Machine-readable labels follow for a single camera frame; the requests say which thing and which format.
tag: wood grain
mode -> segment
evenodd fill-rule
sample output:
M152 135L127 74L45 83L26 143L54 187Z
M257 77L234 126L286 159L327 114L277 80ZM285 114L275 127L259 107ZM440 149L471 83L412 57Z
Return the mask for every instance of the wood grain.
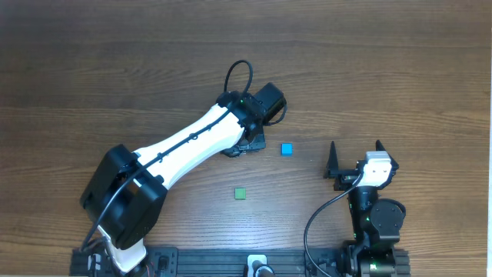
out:
M381 139L401 165L383 195L407 206L399 247L413 275L484 275L484 0L0 1L0 274L67 274L91 224L78 197L104 153L194 122L240 58L254 65L252 91L283 90L287 117L264 151L186 175L148 244L300 249L309 215L336 195L321 177L330 141L353 167ZM231 88L246 79L239 68ZM341 201L309 241L335 247L351 233Z

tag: wooden table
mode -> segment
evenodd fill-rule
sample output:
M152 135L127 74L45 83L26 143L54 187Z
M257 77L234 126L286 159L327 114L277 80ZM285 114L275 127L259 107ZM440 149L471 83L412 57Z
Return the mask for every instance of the wooden table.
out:
M490 124L489 1L0 1L0 273L66 275L91 222L78 198L104 153L201 117L232 62L282 89L268 147L216 155L169 192L150 245L302 248L322 179L380 139L400 163L414 276L483 276ZM242 89L244 67L230 87ZM292 142L294 155L280 156ZM234 188L247 190L234 200ZM346 201L312 246L352 236Z

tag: green cube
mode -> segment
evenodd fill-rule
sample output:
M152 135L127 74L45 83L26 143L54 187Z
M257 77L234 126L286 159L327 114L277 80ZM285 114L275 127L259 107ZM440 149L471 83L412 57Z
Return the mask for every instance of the green cube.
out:
M246 200L246 189L236 188L234 193L236 200Z

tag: blue cube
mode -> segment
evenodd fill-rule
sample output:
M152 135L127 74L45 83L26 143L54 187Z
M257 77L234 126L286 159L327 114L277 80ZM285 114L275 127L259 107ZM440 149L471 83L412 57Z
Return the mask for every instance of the blue cube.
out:
M282 143L281 154L283 156L292 156L292 143Z

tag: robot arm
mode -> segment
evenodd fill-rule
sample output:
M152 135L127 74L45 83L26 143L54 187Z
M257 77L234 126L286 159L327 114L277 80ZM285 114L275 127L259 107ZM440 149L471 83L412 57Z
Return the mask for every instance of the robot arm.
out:
M218 152L235 157L263 149L263 126L286 108L283 93L271 83L255 95L224 92L207 114L172 137L134 152L123 145L109 150L80 204L105 238L119 273L139 270L147 255L143 238L180 177Z

